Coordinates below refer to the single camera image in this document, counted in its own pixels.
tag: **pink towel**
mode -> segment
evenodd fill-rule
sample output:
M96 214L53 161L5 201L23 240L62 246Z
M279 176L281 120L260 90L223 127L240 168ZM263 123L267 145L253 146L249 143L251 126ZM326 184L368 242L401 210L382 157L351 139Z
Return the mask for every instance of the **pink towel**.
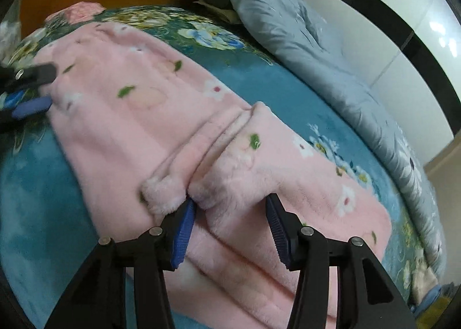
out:
M49 117L100 235L135 238L186 192L204 210L186 262L166 276L176 311L214 328L286 327L297 273L278 259L261 203L270 192L325 236L361 236L382 258L391 226L372 195L158 39L91 23L41 49L36 62L48 61L60 72L42 89Z
M88 22L91 21L95 15L101 14L104 10L105 7L103 7L100 3L81 1L69 6L68 8L60 10L59 12L49 15L45 21L50 22L55 16L62 15L69 24Z

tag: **white flower pattern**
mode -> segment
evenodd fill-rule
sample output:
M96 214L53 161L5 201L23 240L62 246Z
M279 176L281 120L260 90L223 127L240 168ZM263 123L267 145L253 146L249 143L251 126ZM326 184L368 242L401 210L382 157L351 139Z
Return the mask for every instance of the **white flower pattern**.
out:
M343 193L341 194L338 203L336 204L336 213L340 217L352 213L356 207L356 192L343 185Z
M408 290L411 284L411 271L410 271L410 261L407 260L405 263L405 268L403 268L403 288Z
M314 156L314 149L312 146L298 134L294 135L293 144L299 150L303 158Z
M400 145L399 155L405 161L405 166L400 173L400 179L408 180L405 187L402 188L402 192L409 194L411 200L415 200L421 196L422 192L421 172L416 167L411 151L405 145L405 142L399 140L398 143Z
M321 138L314 138L313 136L309 137L309 141L316 149L319 151L321 154L325 155L327 159L329 159L331 162L336 163L335 155L333 154L333 151L331 150L329 143L324 142Z
M356 173L359 185L369 191L373 191L373 182L370 175L358 165L354 168L354 172Z
M216 101L221 101L224 98L224 95L230 91L231 90L227 86L217 79L209 79L205 82L203 95L205 97L211 97Z
M173 6L166 6L163 8L163 10L168 10L169 12L184 12L185 11L183 8L176 8Z
M436 255L436 257L438 257L440 253L442 252L442 235L440 231L437 231L435 235L435 242L434 242L433 250L434 250L434 254Z
M320 136L319 127L317 125L307 124L307 126L309 126L309 128L315 133L315 135Z
M337 169L339 169L340 172L345 172L347 175L349 175L349 177L358 181L358 178L356 179L356 174L352 170L350 165L338 155L335 155L335 163L336 163Z
M233 33L211 23L190 21L195 29L179 29L177 33L185 38L194 39L207 48L224 50L241 49L245 45Z
M156 10L138 10L136 13L125 10L102 19L103 22L123 23L137 29L151 29L164 26L169 20L170 17L167 14ZM117 33L129 31L127 26L115 26L114 30Z

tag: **teal bedspread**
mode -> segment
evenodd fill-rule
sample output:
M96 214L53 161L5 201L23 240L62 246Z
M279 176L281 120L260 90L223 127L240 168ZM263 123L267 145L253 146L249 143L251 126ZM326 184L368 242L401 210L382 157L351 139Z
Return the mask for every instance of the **teal bedspread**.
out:
M398 189L357 134L320 97L245 30L233 30L179 8L162 6L107 10L96 21L127 23L167 42L208 69L253 104L263 101L300 136L372 191L392 220L383 265L402 296L409 298L414 253L420 248ZM23 42L13 64L26 65L44 45L81 26L60 16L39 41ZM12 106L35 94L10 95ZM46 118L31 120L1 139L0 262L26 315L44 327L59 296L97 242L77 180ZM128 282L129 328L135 327L132 283ZM178 328L201 327L175 315Z

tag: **gray floral comforter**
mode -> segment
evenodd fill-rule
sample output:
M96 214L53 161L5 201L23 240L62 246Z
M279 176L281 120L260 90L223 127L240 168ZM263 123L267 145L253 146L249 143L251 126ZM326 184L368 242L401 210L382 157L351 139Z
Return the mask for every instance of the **gray floral comforter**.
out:
M446 247L434 190L402 129L352 72L331 27L303 0L231 0L250 34L364 140L395 181L438 276Z

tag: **green leaf print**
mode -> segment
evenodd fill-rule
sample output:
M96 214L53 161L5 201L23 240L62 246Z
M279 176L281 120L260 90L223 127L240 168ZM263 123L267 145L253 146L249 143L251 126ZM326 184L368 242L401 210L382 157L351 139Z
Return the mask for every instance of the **green leaf print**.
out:
M178 71L183 66L183 61L179 60L174 63L174 72Z
M254 150L257 150L261 146L261 142L259 140L258 134L251 134L250 135L250 147Z
M70 66L66 67L62 73L63 73L63 74L66 74L66 73L70 72L71 69L72 69L74 66L75 66L75 63L74 63L73 65L70 65Z
M118 97L122 98L129 94L136 86L125 86L120 91L118 91Z

